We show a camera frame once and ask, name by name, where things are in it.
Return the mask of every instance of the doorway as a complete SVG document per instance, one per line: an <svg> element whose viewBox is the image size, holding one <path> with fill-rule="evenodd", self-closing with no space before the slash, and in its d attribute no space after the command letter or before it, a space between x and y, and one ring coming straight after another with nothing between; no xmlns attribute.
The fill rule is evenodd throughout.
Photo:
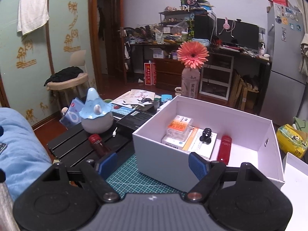
<svg viewBox="0 0 308 231"><path fill-rule="evenodd" d="M89 21L93 62L100 76L115 76L127 84L123 0L91 0Z"/></svg>

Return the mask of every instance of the blue gripper pad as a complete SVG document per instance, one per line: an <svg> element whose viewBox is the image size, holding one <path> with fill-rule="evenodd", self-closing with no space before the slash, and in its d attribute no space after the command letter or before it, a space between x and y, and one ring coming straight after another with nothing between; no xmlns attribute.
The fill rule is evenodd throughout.
<svg viewBox="0 0 308 231"><path fill-rule="evenodd" d="M110 153L106 157L103 157L103 160L98 161L98 174L104 179L107 178L113 173L118 161L118 156L116 153Z"/></svg>
<svg viewBox="0 0 308 231"><path fill-rule="evenodd" d="M192 152L188 156L188 165L198 180L201 180L210 170L210 162L203 159L200 155Z"/></svg>

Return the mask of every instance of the yellow bag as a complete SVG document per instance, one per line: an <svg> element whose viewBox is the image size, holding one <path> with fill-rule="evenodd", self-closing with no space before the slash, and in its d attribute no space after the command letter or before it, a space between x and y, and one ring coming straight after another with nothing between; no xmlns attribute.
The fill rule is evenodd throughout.
<svg viewBox="0 0 308 231"><path fill-rule="evenodd" d="M292 128L289 124L281 126L276 133L279 147L301 159L307 148L308 133Z"/></svg>

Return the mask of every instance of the white drawer unit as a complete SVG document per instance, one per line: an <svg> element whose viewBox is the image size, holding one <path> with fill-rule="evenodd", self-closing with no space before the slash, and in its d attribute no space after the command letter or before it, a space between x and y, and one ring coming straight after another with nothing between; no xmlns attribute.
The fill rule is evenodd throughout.
<svg viewBox="0 0 308 231"><path fill-rule="evenodd" d="M234 57L210 53L209 61L201 70L199 93L215 98L228 100Z"/></svg>

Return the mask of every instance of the red bottle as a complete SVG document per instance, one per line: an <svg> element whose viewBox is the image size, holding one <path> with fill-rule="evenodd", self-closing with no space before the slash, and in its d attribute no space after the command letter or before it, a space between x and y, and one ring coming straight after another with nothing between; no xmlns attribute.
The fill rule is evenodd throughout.
<svg viewBox="0 0 308 231"><path fill-rule="evenodd" d="M232 138L230 136L223 136L221 138L220 147L218 151L217 161L228 165L231 152Z"/></svg>
<svg viewBox="0 0 308 231"><path fill-rule="evenodd" d="M111 149L104 145L102 138L98 134L91 135L88 140L100 158L111 152Z"/></svg>

